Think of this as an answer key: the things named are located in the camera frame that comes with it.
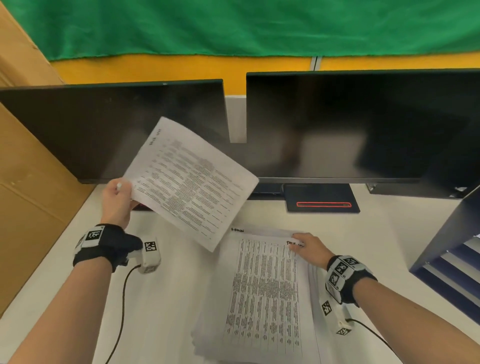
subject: stack of paper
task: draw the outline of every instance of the stack of paper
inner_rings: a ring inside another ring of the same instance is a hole
[[[132,198],[214,251],[258,178],[162,117],[124,175]]]
[[[312,313],[316,275],[288,249],[291,232],[236,230],[244,231],[230,232],[220,245],[192,332],[195,354],[205,363],[325,363]]]

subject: wristband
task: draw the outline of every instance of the wristband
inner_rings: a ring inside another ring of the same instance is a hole
[[[143,247],[140,238],[127,234],[118,225],[98,224],[89,229],[75,246],[73,266],[84,260],[106,258],[112,264],[112,272],[122,265],[128,253]]]
[[[339,304],[354,303],[358,307],[353,297],[353,286],[362,278],[377,280],[357,259],[349,255],[336,255],[328,261],[325,288]]]

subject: computer monitor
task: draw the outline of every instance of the computer monitor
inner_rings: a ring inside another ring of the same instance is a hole
[[[417,182],[479,122],[479,85],[479,70],[248,73],[243,164],[261,182]]]
[[[0,102],[84,183],[121,177],[162,116],[229,141],[222,80],[4,88]]]

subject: black cable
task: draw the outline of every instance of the black cable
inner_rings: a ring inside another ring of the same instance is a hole
[[[393,351],[393,353],[396,355],[396,352],[394,352],[394,350],[392,349],[392,347],[390,345],[388,345],[388,342],[386,342],[380,335],[378,335],[375,331],[373,331],[371,328],[369,328],[367,325],[365,325],[364,323],[360,322],[359,320],[356,320],[354,318],[346,318],[345,321],[347,322],[350,322],[350,321],[355,321],[357,324],[360,324],[362,325],[364,328],[366,328],[367,330],[369,330],[372,334],[374,334],[376,337],[378,337],[381,341],[383,341],[383,343],[388,346],[388,348]]]
[[[113,353],[115,352],[115,349],[117,348],[117,345],[119,344],[119,341],[120,341],[120,336],[121,336],[121,332],[123,330],[123,321],[125,320],[125,288],[127,287],[127,279],[128,277],[130,276],[130,274],[136,270],[137,268],[140,268],[141,265],[137,265],[137,266],[134,266],[130,272],[128,272],[127,274],[127,277],[125,277],[125,282],[123,284],[123,294],[122,294],[122,298],[121,298],[121,324],[120,324],[120,332],[119,332],[119,336],[117,337],[117,342],[115,343],[115,346],[113,347],[113,350],[112,352],[110,353],[110,356],[108,357],[107,361],[105,362],[105,364],[108,364],[108,362],[110,361],[110,359],[112,358],[113,356]]]

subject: desk surface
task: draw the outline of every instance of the desk surface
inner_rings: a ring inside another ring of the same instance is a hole
[[[70,273],[75,244],[85,230],[100,220],[102,188],[94,190],[0,320],[0,363],[8,361]],[[390,199],[386,204],[389,196],[370,195],[364,185],[352,185],[352,189],[360,214],[290,214],[283,201],[247,201],[236,221],[310,231],[333,252],[358,258],[381,283],[443,317],[480,343],[477,324],[408,272],[399,246],[398,227],[391,220],[391,216],[398,216],[399,209],[403,208],[399,198]],[[451,202],[424,200],[427,204],[431,201],[432,214],[439,203],[452,207]],[[396,210],[395,214],[387,211],[391,207]],[[140,237],[157,236],[162,265],[153,274],[134,273],[129,278],[125,326],[110,362],[202,363],[202,359],[193,355],[190,332],[215,267],[216,253],[208,252],[152,212],[134,212],[127,232]],[[121,291],[129,268],[120,267],[112,276],[95,364],[106,361],[117,338]],[[373,327],[360,309],[349,307],[349,310],[354,318]],[[342,364],[400,362],[362,327],[336,340],[342,347]]]

